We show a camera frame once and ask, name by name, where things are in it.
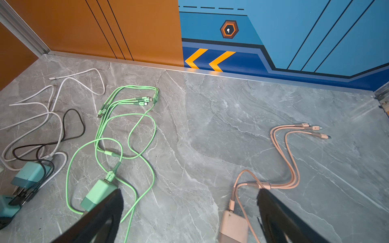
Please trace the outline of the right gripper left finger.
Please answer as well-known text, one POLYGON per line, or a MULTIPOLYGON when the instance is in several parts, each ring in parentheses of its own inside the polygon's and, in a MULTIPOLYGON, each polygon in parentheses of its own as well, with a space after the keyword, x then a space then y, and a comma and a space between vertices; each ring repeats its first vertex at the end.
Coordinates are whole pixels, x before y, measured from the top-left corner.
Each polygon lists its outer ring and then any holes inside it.
POLYGON ((54 243, 113 243, 118 233, 124 200, 119 189, 56 238, 54 243))

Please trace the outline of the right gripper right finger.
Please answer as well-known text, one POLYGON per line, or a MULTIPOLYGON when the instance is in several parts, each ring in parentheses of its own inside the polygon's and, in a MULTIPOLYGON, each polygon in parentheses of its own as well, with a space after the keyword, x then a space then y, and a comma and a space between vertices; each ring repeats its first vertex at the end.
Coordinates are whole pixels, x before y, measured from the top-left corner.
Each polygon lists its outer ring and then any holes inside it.
POLYGON ((327 243, 269 190, 260 189, 257 196, 262 231, 268 243, 327 243))

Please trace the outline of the teal charger with black cable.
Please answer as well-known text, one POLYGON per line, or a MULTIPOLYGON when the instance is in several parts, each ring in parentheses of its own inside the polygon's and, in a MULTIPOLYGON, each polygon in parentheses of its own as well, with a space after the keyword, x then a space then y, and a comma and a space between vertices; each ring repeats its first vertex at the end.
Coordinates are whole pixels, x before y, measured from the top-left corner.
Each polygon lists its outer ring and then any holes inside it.
POLYGON ((14 198, 13 195, 1 195, 1 229, 7 227, 21 209, 19 204, 10 205, 14 198))

